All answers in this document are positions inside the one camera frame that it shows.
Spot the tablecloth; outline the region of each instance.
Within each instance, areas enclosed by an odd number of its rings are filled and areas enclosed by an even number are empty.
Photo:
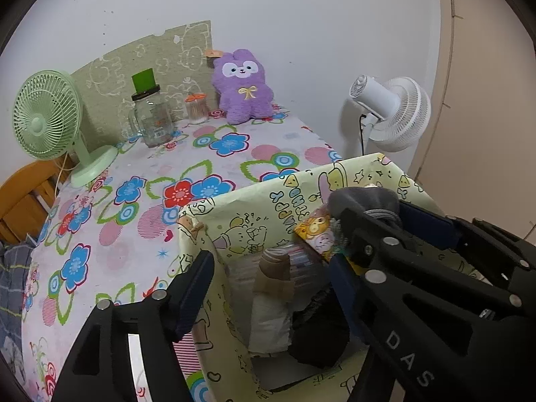
[[[191,263],[174,228],[182,206],[193,202],[192,214],[202,213],[219,194],[341,159],[296,116],[273,108],[271,118],[237,126],[212,112],[207,122],[179,126],[173,140],[157,148],[131,138],[97,179],[62,188],[33,251],[35,276],[22,311],[25,388],[33,400],[51,399],[97,301],[142,300]],[[175,350],[195,389],[203,375],[191,346],[186,337]],[[143,400],[143,387],[137,391]]]

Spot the green fan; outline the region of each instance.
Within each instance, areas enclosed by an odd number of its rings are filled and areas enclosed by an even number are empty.
[[[51,160],[74,146],[80,160],[71,173],[75,188],[97,178],[117,156],[112,146],[87,151],[80,133],[82,108],[74,80],[59,71],[40,71],[28,78],[13,107],[13,132],[30,156]]]

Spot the plush toy eye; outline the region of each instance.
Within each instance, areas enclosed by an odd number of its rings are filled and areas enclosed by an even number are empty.
[[[221,72],[226,77],[234,77],[234,73],[237,72],[238,66],[232,62],[227,62],[221,68]]]
[[[244,62],[244,68],[251,74],[259,72],[259,66],[252,60],[246,60]]]

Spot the plaid fabric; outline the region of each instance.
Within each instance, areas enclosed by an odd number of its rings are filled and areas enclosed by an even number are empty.
[[[31,263],[33,243],[27,240],[14,247],[0,243],[0,352],[21,384],[21,326],[23,294]]]

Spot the fan base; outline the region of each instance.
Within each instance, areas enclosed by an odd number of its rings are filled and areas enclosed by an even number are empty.
[[[97,148],[91,154],[90,164],[79,163],[71,172],[71,185],[81,188],[97,178],[117,157],[117,148],[105,145]]]

